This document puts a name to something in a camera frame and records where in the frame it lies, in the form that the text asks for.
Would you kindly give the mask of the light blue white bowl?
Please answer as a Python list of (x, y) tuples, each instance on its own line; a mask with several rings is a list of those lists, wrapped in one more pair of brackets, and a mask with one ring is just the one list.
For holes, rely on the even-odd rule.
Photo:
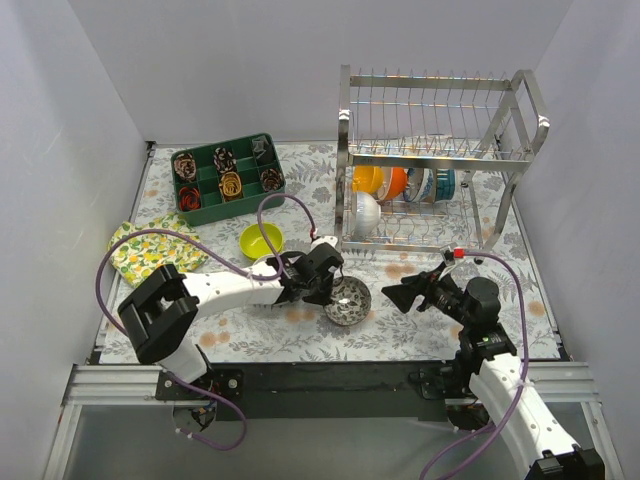
[(257, 260), (255, 260), (253, 265), (256, 266), (262, 263), (265, 263), (266, 265), (269, 265), (274, 269), (278, 268), (278, 260), (274, 255), (264, 255), (258, 258)]

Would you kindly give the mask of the lime green bowl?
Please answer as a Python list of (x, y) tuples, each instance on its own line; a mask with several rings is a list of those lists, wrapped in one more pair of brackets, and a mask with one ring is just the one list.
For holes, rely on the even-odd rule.
[(283, 237), (282, 231), (275, 224), (268, 223), (268, 222), (263, 223), (263, 230), (260, 229), (258, 224), (253, 224), (248, 226), (240, 235), (240, 238), (239, 238), (240, 249), (244, 245), (251, 245), (256, 243), (265, 243), (267, 245), (267, 242), (263, 236), (263, 233), (266, 233), (269, 241), (271, 242), (273, 247), (276, 249), (276, 251), (281, 252), (284, 246), (284, 237)]
[(241, 247), (241, 250), (242, 253), (252, 262), (274, 255), (273, 251), (265, 243), (244, 245)]

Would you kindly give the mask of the dark floral pink bowl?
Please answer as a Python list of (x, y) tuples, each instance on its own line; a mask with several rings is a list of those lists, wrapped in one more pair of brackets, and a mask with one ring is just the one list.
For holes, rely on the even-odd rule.
[(369, 315), (371, 302), (370, 290), (362, 280), (344, 276), (333, 282), (330, 301), (323, 309), (331, 322), (351, 327)]

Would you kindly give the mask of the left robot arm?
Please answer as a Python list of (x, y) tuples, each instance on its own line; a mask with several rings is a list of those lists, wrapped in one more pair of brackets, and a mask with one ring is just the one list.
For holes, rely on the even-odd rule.
[(161, 266), (125, 298), (118, 315), (142, 365), (160, 365), (178, 377), (178, 387), (193, 400), (205, 398), (213, 386), (207, 360), (186, 338), (192, 323), (215, 313), (247, 305), (271, 306), (304, 301), (330, 303), (334, 273), (344, 260), (336, 250), (338, 239), (321, 236), (311, 250), (287, 252), (294, 262), (278, 279), (271, 258), (239, 274), (186, 273), (172, 264)]

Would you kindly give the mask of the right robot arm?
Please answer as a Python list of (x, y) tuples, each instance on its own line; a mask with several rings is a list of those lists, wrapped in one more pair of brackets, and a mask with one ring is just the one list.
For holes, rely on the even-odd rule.
[(382, 293), (403, 313), (434, 307), (462, 325), (452, 383), (464, 397), (476, 397), (494, 423), (490, 439), (501, 438), (523, 479), (603, 479), (599, 453), (585, 449), (560, 425), (534, 385), (499, 323), (499, 288), (474, 277), (460, 289), (440, 266), (405, 277)]

